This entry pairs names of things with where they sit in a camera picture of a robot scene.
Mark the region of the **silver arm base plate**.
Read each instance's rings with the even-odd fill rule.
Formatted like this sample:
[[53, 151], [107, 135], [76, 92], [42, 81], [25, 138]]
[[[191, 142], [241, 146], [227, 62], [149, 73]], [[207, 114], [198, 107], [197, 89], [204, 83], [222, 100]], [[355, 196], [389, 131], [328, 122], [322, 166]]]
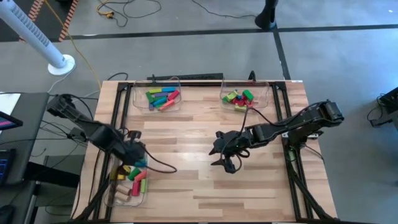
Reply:
[[[319, 138], [320, 135], [322, 135], [322, 134], [321, 133], [313, 133], [313, 134], [309, 135], [308, 138], [309, 139], [317, 139], [317, 138]], [[289, 135], [288, 135], [288, 133], [282, 133], [282, 137], [288, 138]]]

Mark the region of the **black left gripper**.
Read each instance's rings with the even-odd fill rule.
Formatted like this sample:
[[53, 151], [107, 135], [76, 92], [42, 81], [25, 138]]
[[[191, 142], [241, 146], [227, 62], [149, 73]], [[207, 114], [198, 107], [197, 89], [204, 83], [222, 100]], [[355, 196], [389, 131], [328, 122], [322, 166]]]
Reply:
[[[127, 136], [130, 139], [140, 139], [140, 131], [129, 131]], [[124, 149], [124, 155], [122, 157], [122, 162], [124, 165], [134, 165], [139, 160], [143, 159], [146, 154], [146, 145], [140, 141], [125, 141], [122, 144]], [[117, 180], [117, 175], [124, 175], [123, 164], [117, 167], [113, 167], [110, 173], [110, 180]]]

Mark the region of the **black hazard striped mat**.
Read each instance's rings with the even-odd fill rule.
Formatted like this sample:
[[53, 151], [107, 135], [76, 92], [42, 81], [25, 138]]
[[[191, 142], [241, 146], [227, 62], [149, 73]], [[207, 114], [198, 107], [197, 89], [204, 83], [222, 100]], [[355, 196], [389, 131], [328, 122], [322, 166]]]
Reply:
[[14, 0], [34, 24], [52, 41], [67, 36], [79, 0]]

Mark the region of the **black power strip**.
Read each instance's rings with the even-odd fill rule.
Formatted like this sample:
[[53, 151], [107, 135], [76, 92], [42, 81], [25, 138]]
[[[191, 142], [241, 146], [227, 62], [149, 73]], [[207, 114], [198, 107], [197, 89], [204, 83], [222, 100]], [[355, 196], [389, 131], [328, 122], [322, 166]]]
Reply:
[[179, 80], [222, 80], [224, 79], [223, 73], [201, 73], [201, 74], [188, 74], [188, 75], [171, 75], [171, 76], [155, 76], [147, 77], [147, 80], [170, 80], [177, 78]]

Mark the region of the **black desk base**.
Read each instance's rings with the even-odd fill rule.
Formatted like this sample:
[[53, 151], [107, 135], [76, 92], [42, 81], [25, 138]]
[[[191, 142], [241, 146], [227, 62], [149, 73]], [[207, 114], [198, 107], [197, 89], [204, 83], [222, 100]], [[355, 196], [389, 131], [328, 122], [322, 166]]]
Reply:
[[24, 180], [39, 181], [62, 187], [77, 188], [83, 156], [46, 156], [44, 164], [28, 162]]

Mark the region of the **white tower fan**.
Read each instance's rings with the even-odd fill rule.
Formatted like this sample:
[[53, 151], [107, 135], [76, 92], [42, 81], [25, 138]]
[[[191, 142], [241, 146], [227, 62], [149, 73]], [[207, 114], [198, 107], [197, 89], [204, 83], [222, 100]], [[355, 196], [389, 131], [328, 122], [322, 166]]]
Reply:
[[75, 69], [75, 59], [62, 54], [13, 0], [0, 0], [0, 19], [46, 59], [49, 73], [62, 76]]

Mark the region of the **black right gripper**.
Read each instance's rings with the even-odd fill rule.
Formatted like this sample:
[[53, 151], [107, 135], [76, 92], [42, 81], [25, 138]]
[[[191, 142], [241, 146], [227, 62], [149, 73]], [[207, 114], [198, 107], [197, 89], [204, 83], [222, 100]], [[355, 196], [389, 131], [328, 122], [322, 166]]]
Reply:
[[234, 174], [242, 168], [242, 158], [250, 156], [249, 147], [250, 143], [247, 134], [239, 131], [229, 131], [227, 133], [217, 131], [216, 140], [209, 155], [219, 154], [220, 158], [212, 162], [211, 165], [223, 166], [225, 172]]

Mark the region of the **white paper sheet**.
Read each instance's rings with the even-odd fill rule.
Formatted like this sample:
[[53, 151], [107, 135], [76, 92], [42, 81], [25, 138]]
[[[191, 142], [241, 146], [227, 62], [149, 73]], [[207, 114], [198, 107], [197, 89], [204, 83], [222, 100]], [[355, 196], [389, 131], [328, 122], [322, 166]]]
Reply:
[[11, 115], [17, 102], [19, 101], [20, 96], [20, 93], [0, 92], [0, 112]]

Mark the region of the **black equipment box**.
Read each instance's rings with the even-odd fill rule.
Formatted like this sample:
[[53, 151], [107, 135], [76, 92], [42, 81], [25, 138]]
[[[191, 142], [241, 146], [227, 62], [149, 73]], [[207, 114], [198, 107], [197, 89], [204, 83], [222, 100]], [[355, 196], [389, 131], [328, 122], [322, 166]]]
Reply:
[[[372, 109], [368, 115], [367, 120], [372, 127], [382, 126], [386, 123], [393, 123], [398, 130], [398, 87], [388, 93], [381, 93], [376, 98], [377, 106]], [[380, 116], [377, 119], [370, 119], [369, 116], [375, 109], [380, 109]]]

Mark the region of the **clear plastic bin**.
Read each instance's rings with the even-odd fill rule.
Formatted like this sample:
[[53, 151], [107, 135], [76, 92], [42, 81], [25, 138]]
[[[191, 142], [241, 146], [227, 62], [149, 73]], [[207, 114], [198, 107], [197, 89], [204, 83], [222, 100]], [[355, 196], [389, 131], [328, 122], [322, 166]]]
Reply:
[[257, 110], [264, 109], [268, 106], [269, 100], [270, 100], [270, 90], [271, 90], [271, 85], [268, 82], [252, 82], [250, 80], [248, 81], [243, 81], [243, 80], [223, 80], [221, 82], [221, 89], [220, 89], [220, 105], [221, 108], [224, 110], [234, 110], [234, 104], [232, 104], [232, 101], [229, 101], [228, 103], [223, 103], [222, 98], [225, 97], [228, 93], [232, 91], [237, 91], [238, 95], [241, 95], [242, 98], [243, 91], [244, 90], [249, 90], [253, 95], [254, 99], [252, 100], [254, 106], [252, 108], [255, 108]]
[[[117, 167], [120, 164], [122, 164], [122, 162], [114, 156], [111, 158], [111, 162], [112, 162], [112, 164], [111, 164], [110, 173], [111, 173], [113, 167]], [[141, 171], [147, 170], [146, 167], [137, 167], [137, 168], [139, 168]], [[104, 199], [103, 199], [103, 202], [106, 206], [108, 206], [108, 207], [139, 207], [141, 204], [144, 203], [144, 200], [146, 199], [146, 197], [148, 195], [149, 181], [148, 181], [147, 177], [146, 177], [147, 190], [145, 193], [143, 193], [143, 194], [140, 193], [140, 195], [138, 197], [133, 197], [130, 194], [129, 195], [130, 199], [128, 202], [122, 202], [114, 197], [115, 193], [117, 192], [116, 187], [119, 184], [129, 187], [132, 191], [132, 185], [133, 185], [134, 181], [131, 181], [128, 179], [129, 173], [127, 173], [126, 171], [124, 171], [124, 175], [126, 176], [126, 180], [110, 180], [110, 178], [109, 178], [109, 185], [108, 185], [108, 188], [105, 192]]]
[[[149, 91], [150, 89], [156, 89], [156, 88], [167, 88], [167, 87], [174, 87], [176, 90], [180, 92], [178, 97], [174, 99], [175, 104], [171, 106], [170, 108], [160, 111], [154, 106], [154, 110], [150, 111], [149, 110], [149, 102], [146, 97], [146, 92]], [[182, 105], [182, 86], [181, 82], [177, 78], [173, 78], [170, 80], [141, 80], [141, 81], [136, 81], [133, 86], [132, 86], [132, 92], [133, 92], [133, 100], [132, 103], [135, 108], [139, 109], [143, 113], [165, 113], [165, 112], [171, 112], [171, 111], [177, 111], [180, 109]], [[158, 100], [161, 97], [154, 97], [155, 101]]]

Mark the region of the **black backlit keyboard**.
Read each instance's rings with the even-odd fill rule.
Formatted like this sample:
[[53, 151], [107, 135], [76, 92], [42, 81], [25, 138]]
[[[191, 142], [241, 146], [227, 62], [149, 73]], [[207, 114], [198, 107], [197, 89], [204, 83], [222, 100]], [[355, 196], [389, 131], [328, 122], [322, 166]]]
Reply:
[[15, 149], [0, 149], [0, 186], [6, 183], [15, 156]]

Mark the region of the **monitor with pink screen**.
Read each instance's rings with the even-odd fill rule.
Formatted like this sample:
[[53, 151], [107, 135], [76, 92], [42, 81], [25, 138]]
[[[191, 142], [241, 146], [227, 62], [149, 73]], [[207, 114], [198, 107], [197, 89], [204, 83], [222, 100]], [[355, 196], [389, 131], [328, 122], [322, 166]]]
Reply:
[[0, 131], [18, 128], [22, 125], [23, 121], [0, 111]]

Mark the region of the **gray side desk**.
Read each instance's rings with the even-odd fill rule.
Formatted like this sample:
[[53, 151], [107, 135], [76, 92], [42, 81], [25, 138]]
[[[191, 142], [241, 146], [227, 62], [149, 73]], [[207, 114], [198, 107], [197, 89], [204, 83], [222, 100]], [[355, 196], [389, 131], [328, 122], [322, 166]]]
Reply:
[[23, 125], [0, 134], [0, 149], [15, 150], [14, 160], [5, 181], [6, 185], [16, 185], [24, 178], [48, 99], [48, 93], [22, 94], [11, 116], [21, 120]]

